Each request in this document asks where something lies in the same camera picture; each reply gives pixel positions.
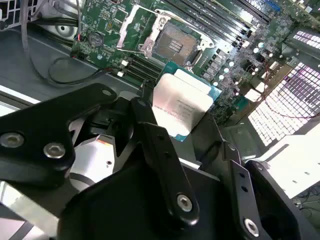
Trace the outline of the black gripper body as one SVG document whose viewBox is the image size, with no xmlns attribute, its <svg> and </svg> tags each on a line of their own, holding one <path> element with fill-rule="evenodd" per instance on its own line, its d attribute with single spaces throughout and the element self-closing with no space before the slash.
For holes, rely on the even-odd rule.
<svg viewBox="0 0 320 240">
<path fill-rule="evenodd" d="M 83 190 L 59 220 L 62 240 L 237 240 L 219 180 L 184 167 L 199 204 L 199 221 L 179 229 L 170 220 L 160 186 L 146 164 L 126 167 Z"/>
</svg>

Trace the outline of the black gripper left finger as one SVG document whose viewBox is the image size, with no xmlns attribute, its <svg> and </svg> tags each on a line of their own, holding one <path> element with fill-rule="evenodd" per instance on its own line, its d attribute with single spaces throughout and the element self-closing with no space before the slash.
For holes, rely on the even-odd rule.
<svg viewBox="0 0 320 240">
<path fill-rule="evenodd" d="M 115 140 L 123 164 L 142 163 L 144 182 L 155 188 L 160 209 L 178 226 L 195 225 L 200 209 L 167 130 L 139 97 L 120 98 L 94 83 L 0 119 L 0 177 L 41 187 L 64 183 L 76 144 L 93 135 Z"/>
</svg>

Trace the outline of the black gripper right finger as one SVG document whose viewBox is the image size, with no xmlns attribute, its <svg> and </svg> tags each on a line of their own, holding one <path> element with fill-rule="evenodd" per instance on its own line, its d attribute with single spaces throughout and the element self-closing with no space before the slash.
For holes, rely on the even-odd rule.
<svg viewBox="0 0 320 240">
<path fill-rule="evenodd" d="M 259 162 L 242 163 L 237 148 L 226 141 L 212 116 L 193 129 L 200 170 L 222 183 L 222 219 L 232 216 L 238 240 L 318 240 L 320 235 Z"/>
</svg>

